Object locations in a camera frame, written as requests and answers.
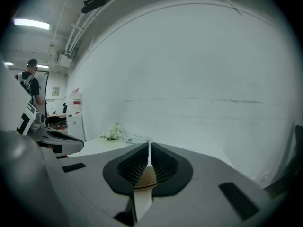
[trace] gray surface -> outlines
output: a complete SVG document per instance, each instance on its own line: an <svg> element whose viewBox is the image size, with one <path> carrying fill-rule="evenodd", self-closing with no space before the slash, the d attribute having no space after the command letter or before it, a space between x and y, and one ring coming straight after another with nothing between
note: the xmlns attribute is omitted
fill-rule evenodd
<svg viewBox="0 0 303 227"><path fill-rule="evenodd" d="M221 160L189 150L159 144L185 157L193 166L189 184L177 195L156 197L139 227L234 226L242 222L218 185L235 183L260 209L270 198L254 182Z"/></svg>
<svg viewBox="0 0 303 227"><path fill-rule="evenodd" d="M94 227L94 226L106 226L106 227L123 227L124 224L116 221L112 217L105 213L106 205L102 206L103 200L110 199L115 193L106 193L98 186L100 192L103 192L104 199L99 199L101 202L96 206L91 201L91 198L87 198L78 188L78 185L74 185L75 182L71 181L67 174L62 170L58 160L56 159L54 153L49 148L42 148L42 152L45 158L45 164L47 167L48 174L50 176L52 186L55 189L57 196L60 198L61 203L67 213L69 220L69 226L71 227ZM74 164L74 162L64 161L62 159L63 165ZM90 186L89 183L86 185L87 190L94 189L94 186ZM117 207L117 211L122 209L122 205L126 206L125 196L117 203L120 204L120 208Z"/></svg>
<svg viewBox="0 0 303 227"><path fill-rule="evenodd" d="M125 210L129 197L114 193L102 171L108 161L140 144L58 160L51 149L38 147L29 137L13 132L0 133L0 136L4 139L0 148L0 167L5 183L19 203L44 225L125 226L113 216ZM193 178L177 195L154 198L136 226L253 226L268 217L278 204L271 202L265 191L221 160L159 145L189 160L194 169ZM68 173L62 170L62 166L80 162L86 167ZM242 222L218 188L227 182L235 183L261 212Z"/></svg>
<svg viewBox="0 0 303 227"><path fill-rule="evenodd" d="M0 172L15 200L42 226L68 226L40 147L31 138L13 131L0 131L0 139Z"/></svg>
<svg viewBox="0 0 303 227"><path fill-rule="evenodd" d="M114 193L103 178L103 168L113 160L141 144L135 144L100 154L59 159L61 166L83 163L86 167L65 173L66 177L91 204L114 217L125 211L129 197Z"/></svg>

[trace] person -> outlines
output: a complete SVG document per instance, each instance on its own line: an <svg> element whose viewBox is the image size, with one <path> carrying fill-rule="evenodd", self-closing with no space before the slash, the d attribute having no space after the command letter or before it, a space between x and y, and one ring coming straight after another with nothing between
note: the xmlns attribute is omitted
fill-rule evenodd
<svg viewBox="0 0 303 227"><path fill-rule="evenodd" d="M30 75L34 75L37 69L38 61L36 59L30 59L27 63L27 70L22 73L22 79L26 80ZM43 101L39 96L39 82L36 78L33 78L30 83L30 93L31 97L35 97L35 101L38 105L42 105Z"/></svg>

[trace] pipe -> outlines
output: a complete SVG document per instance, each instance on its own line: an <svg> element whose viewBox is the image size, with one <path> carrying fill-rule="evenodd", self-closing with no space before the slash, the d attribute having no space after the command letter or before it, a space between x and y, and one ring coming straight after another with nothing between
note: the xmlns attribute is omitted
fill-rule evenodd
<svg viewBox="0 0 303 227"><path fill-rule="evenodd" d="M87 27L95 20L95 18L103 11L103 9L105 9L110 3L102 6L99 9L94 10L93 12L90 13L89 17L87 18L87 20L83 23L82 27L84 29L84 31L87 29ZM72 45L69 48L69 53L67 53L68 55L71 55L72 50L74 49L74 47L76 46L77 42L79 41L80 37L82 36L84 32L82 31L78 31L78 33L76 34Z"/></svg>
<svg viewBox="0 0 303 227"><path fill-rule="evenodd" d="M58 18L58 22L57 22L57 25L56 25L56 29L55 29L55 34L53 35L53 45L54 45L54 43L56 41L57 29L58 29L58 25L59 25L60 19L61 19L61 16L63 14L63 11L64 11L65 6L66 6L67 3L68 3L68 0L65 1L64 5L63 5L63 7L61 9L61 12L60 12L60 15L59 15L59 18ZM52 68L53 68L53 49L52 49Z"/></svg>
<svg viewBox="0 0 303 227"><path fill-rule="evenodd" d="M97 11L97 9L94 10L94 11L92 11L92 12L89 14L89 16L86 18L86 20L85 20L84 23L82 24L81 28L84 28L84 27L86 26L86 24L90 21L90 19L95 15L96 11ZM79 30L79 31L77 32L77 34L76 34L76 36L74 37L74 40L73 40L73 42L72 42L72 44L71 44L71 46L70 46L70 48L69 48L69 52L71 52L71 51L73 50L74 46L76 45L76 41L79 40L78 37L79 37L79 35L81 34L81 32L82 32L81 30Z"/></svg>
<svg viewBox="0 0 303 227"><path fill-rule="evenodd" d="M84 15L85 15L84 13L81 13L81 15L79 16L79 18L78 18L78 20L76 21L75 25L77 25L77 26L79 25L79 23L80 23L81 20L83 19ZM68 47L69 47L70 42L71 42L71 38L72 38L72 36L74 35L75 31L76 31L76 29L73 27L73 28L72 28L72 31L71 31L71 33L70 33L70 36L68 37L66 46L65 46L65 50L64 50L65 52L67 52L67 50L68 50Z"/></svg>

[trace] black rubber pad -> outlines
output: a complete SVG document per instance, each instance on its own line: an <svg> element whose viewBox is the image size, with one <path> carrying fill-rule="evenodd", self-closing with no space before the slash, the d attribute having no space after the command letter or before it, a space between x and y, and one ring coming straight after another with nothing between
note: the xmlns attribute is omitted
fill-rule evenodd
<svg viewBox="0 0 303 227"><path fill-rule="evenodd" d="M191 181L194 172L187 159L157 143L151 144L151 164L157 177L153 197L176 195Z"/></svg>
<svg viewBox="0 0 303 227"><path fill-rule="evenodd" d="M71 172L86 167L83 163L77 163L69 166L62 166L64 172Z"/></svg>
<svg viewBox="0 0 303 227"><path fill-rule="evenodd" d="M254 203L234 183L223 183L219 188L243 220L259 212Z"/></svg>
<svg viewBox="0 0 303 227"><path fill-rule="evenodd" d="M118 194L133 196L134 187L148 164L148 143L109 161L103 168L103 177Z"/></svg>

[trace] black shirt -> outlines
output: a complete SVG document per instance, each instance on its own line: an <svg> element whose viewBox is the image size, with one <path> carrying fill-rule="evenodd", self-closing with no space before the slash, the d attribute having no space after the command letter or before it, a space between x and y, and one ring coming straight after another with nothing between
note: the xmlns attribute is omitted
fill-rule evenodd
<svg viewBox="0 0 303 227"><path fill-rule="evenodd" d="M22 73L22 79L26 80L31 74L28 71L24 71ZM32 82L29 81L30 83L30 91L32 96L34 95L39 95L39 82L36 78L32 79Z"/></svg>

